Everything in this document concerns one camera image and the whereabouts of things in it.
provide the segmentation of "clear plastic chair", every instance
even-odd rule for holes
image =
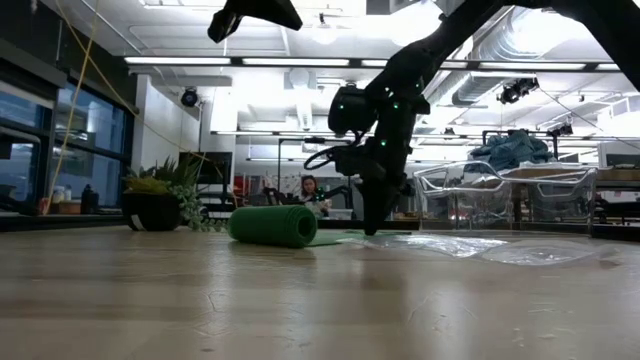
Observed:
[[[456,162],[414,173],[422,228],[516,229],[514,224],[577,223],[590,228],[595,168],[554,168],[544,176],[498,174],[486,162]]]

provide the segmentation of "rolled yoga mat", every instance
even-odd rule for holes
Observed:
[[[229,219],[229,235],[247,244],[288,248],[337,244],[336,238],[316,238],[318,221],[304,206],[244,207]]]

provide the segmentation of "woman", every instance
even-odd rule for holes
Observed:
[[[317,215],[329,216],[329,201],[316,201],[318,181],[312,175],[302,177],[302,201]]]

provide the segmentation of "floor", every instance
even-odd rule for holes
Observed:
[[[638,359],[640,247],[616,248],[524,267],[188,231],[0,233],[0,359]]]

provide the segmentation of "wire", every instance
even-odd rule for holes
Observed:
[[[96,70],[96,72],[98,73],[98,75],[100,76],[102,81],[104,81],[104,83],[107,85],[109,90],[111,90],[111,92],[113,92],[113,94],[116,96],[118,101],[129,111],[129,113],[133,116],[134,120],[138,120],[138,121],[142,122],[142,125],[144,125],[144,127],[149,129],[152,133],[156,134],[159,138],[161,138],[164,141],[168,142],[169,144],[177,147],[178,149],[183,150],[183,151],[187,152],[188,154],[190,154],[190,155],[192,155],[192,156],[194,156],[196,158],[202,159],[203,161],[208,161],[208,162],[213,163],[213,161],[211,159],[208,159],[203,155],[194,153],[189,149],[185,149],[181,145],[176,144],[175,142],[173,142],[170,139],[168,139],[166,136],[160,134],[157,130],[155,130],[154,128],[149,126],[149,124],[145,123],[144,119],[140,118],[139,114],[137,114],[135,111],[133,111],[131,106],[129,106],[129,103],[126,100],[124,100],[124,98],[120,95],[120,93],[113,87],[113,85],[111,85],[111,82],[107,79],[107,77],[104,75],[102,70],[100,70],[100,67],[98,67],[98,65],[95,63],[95,61],[93,61],[93,58],[91,57],[91,55],[89,55],[88,49],[84,47],[84,44],[82,43],[82,41],[78,37],[78,34],[76,33],[75,29],[71,25],[71,21],[69,21],[69,18],[67,17],[67,14],[62,9],[62,6],[60,5],[60,0],[55,0],[55,1],[56,1],[56,7],[58,8],[58,11],[60,12],[60,15],[62,15],[62,18],[63,18],[64,22],[66,23],[67,27],[69,28],[69,31],[71,32],[71,34],[75,38],[76,43],[78,43],[78,46],[82,49],[82,51],[84,51],[85,56],[89,59],[89,62],[91,63],[91,65],[93,65],[93,68]],[[218,175],[220,175],[220,178],[224,178],[222,176],[222,172],[220,171],[218,166],[215,165],[215,163],[213,163],[213,167],[218,172]],[[237,208],[238,207],[238,199],[236,198],[236,195],[235,195],[235,193],[233,191],[231,192],[231,195],[233,196],[233,202],[234,202],[234,204],[235,204],[235,206]]]
[[[606,131],[604,131],[601,127],[599,127],[598,125],[594,124],[593,122],[591,122],[591,121],[589,121],[589,120],[585,119],[584,117],[582,117],[582,116],[578,115],[575,111],[573,111],[572,109],[568,108],[566,105],[564,105],[563,103],[561,103],[558,99],[556,99],[555,97],[553,97],[551,94],[549,94],[548,92],[544,91],[544,89],[542,89],[542,88],[538,88],[538,89],[540,89],[540,91],[542,91],[545,95],[547,95],[547,96],[549,97],[549,99],[553,100],[553,101],[554,101],[554,102],[556,102],[558,105],[562,106],[565,110],[567,110],[568,112],[570,112],[573,116],[575,116],[575,117],[579,118],[580,120],[582,120],[582,121],[586,122],[587,124],[589,124],[589,125],[593,126],[594,128],[596,128],[596,129],[600,130],[601,132],[606,133]],[[633,144],[633,143],[630,143],[630,142],[628,142],[628,141],[626,141],[626,140],[622,140],[621,138],[619,138],[619,137],[617,137],[617,136],[614,136],[614,135],[610,135],[610,136],[611,136],[612,138],[614,138],[614,139],[616,139],[616,140],[620,141],[621,143],[626,144],[626,145],[628,145],[628,146],[631,146],[632,148],[634,148],[634,149],[636,149],[636,150],[640,151],[640,147],[639,147],[638,145],[635,145],[635,144]]]
[[[58,158],[58,165],[56,166],[56,171],[53,173],[53,178],[51,179],[51,186],[49,189],[49,201],[47,201],[44,208],[45,215],[49,214],[49,208],[51,207],[51,203],[53,202],[53,193],[55,190],[56,182],[58,181],[58,175],[60,175],[60,169],[62,168],[62,159],[64,158],[64,150],[67,147],[67,141],[69,140],[69,134],[71,133],[71,122],[73,121],[73,113],[76,110],[76,104],[78,103],[78,95],[80,94],[80,88],[82,87],[84,75],[85,75],[85,72],[87,71],[87,64],[89,63],[89,52],[91,51],[91,46],[93,45],[93,39],[96,36],[96,31],[98,30],[98,7],[99,6],[100,6],[100,0],[96,0],[95,12],[93,13],[93,20],[91,22],[91,36],[89,37],[89,43],[87,44],[87,51],[84,54],[84,61],[82,62],[82,70],[80,71],[80,79],[78,79],[78,86],[76,87],[75,94],[73,94],[71,110],[69,111],[69,120],[67,120],[67,130],[65,131],[65,134],[64,134],[64,140],[62,141],[62,146],[60,146],[60,157]]]

